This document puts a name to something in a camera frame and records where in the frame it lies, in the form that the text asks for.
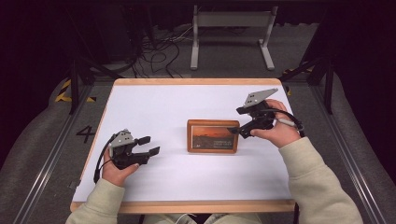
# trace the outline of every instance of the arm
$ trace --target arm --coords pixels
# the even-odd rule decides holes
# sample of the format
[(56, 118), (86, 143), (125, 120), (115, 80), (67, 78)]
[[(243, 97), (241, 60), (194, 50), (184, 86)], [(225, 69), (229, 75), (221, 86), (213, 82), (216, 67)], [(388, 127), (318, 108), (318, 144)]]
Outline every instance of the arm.
[[(108, 149), (104, 154), (104, 161), (110, 160)], [(103, 166), (102, 179), (99, 179), (95, 188), (88, 196), (87, 202), (82, 204), (66, 220), (72, 223), (117, 223), (117, 214), (124, 195), (122, 187), (125, 179), (134, 173), (138, 164), (119, 170), (113, 162)]]
[[(279, 101), (267, 103), (286, 111)], [(280, 113), (276, 113), (276, 118), (289, 119)], [(295, 128), (280, 122), (271, 130), (252, 130), (251, 135), (279, 147), (289, 173), (291, 196), (300, 206), (300, 223), (363, 223), (356, 204), (307, 137), (301, 138)]]

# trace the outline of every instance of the white metal stand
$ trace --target white metal stand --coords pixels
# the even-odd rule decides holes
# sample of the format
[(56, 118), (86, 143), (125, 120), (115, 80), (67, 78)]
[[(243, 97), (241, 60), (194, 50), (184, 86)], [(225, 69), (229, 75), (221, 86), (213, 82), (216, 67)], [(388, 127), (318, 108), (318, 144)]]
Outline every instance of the white metal stand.
[(259, 12), (199, 12), (197, 6), (194, 6), (191, 70), (198, 69), (198, 27), (216, 26), (265, 27), (265, 37), (264, 39), (259, 39), (259, 44), (267, 69), (274, 70), (274, 63), (267, 45), (274, 26), (276, 12), (277, 7), (273, 7), (271, 11)]

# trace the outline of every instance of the person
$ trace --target person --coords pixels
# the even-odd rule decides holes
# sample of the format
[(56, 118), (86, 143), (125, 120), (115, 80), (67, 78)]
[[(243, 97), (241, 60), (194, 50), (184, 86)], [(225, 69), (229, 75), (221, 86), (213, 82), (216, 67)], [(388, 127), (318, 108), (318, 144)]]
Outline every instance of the person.
[[(267, 99), (272, 108), (286, 111), (277, 100)], [(290, 120), (282, 113), (276, 119)], [(300, 207), (300, 224), (363, 223), (361, 214), (352, 199), (343, 191), (334, 172), (324, 163), (307, 137), (301, 137), (294, 127), (276, 122), (270, 130), (255, 129), (252, 136), (269, 140), (279, 148), (289, 174), (292, 198)], [(105, 161), (109, 160), (108, 151)], [(98, 181), (87, 202), (74, 211), (66, 223), (117, 223), (124, 193), (123, 183), (138, 165), (119, 170), (112, 162), (105, 164), (102, 179)], [(145, 224), (195, 224), (186, 214), (147, 215)], [(264, 224), (257, 214), (213, 214), (205, 224)]]

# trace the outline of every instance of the table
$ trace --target table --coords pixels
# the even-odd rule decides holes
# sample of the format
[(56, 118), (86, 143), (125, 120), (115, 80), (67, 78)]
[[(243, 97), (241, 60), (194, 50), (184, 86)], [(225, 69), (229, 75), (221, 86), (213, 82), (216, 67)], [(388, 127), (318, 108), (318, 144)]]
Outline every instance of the table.
[(187, 151), (188, 119), (236, 119), (249, 93), (278, 88), (271, 98), (291, 112), (275, 78), (117, 79), (77, 187), (71, 210), (92, 191), (94, 167), (104, 144), (125, 128), (133, 137), (151, 136), (134, 152), (161, 147), (160, 153), (128, 177), (120, 212), (249, 213), (292, 211), (286, 166), (277, 148), (260, 138), (239, 138), (235, 154)]

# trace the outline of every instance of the wooden table edge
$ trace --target wooden table edge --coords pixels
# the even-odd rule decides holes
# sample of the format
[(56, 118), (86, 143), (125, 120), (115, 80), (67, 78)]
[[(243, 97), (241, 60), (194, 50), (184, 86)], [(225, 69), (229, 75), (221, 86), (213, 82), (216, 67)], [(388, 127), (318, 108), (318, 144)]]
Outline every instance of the wooden table edge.
[(129, 85), (282, 85), (277, 78), (119, 78), (114, 86)]
[[(72, 202), (73, 212), (83, 202)], [(198, 202), (130, 202), (121, 203), (119, 213), (172, 214), (172, 213), (267, 213), (292, 212), (294, 200), (244, 200)]]

